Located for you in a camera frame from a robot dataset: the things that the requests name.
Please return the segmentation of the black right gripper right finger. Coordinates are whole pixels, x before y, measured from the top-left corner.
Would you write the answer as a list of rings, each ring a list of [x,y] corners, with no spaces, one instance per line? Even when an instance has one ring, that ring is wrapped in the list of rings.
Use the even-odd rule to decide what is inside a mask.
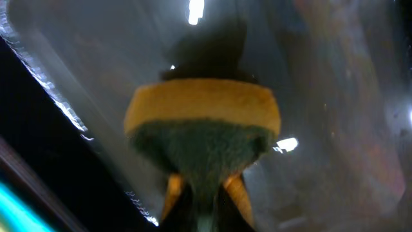
[[[243,186],[227,190],[220,185],[214,212],[218,232],[255,232],[250,200]]]

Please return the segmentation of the green yellow sponge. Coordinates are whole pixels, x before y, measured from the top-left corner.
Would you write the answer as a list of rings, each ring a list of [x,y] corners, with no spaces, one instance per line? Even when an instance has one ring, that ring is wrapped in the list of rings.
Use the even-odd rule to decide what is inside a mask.
[[[272,150],[281,129],[270,89],[227,79],[177,79],[140,87],[124,119],[124,133],[139,155],[171,174],[163,214],[184,188],[192,193],[190,221],[216,228],[224,189],[252,222],[241,174]]]

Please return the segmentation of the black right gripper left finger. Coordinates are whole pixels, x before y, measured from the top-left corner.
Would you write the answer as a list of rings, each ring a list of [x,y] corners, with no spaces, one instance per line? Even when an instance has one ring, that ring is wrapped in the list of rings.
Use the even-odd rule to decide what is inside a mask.
[[[192,189],[184,185],[179,193],[167,190],[162,219],[161,232],[198,232],[194,210]]]

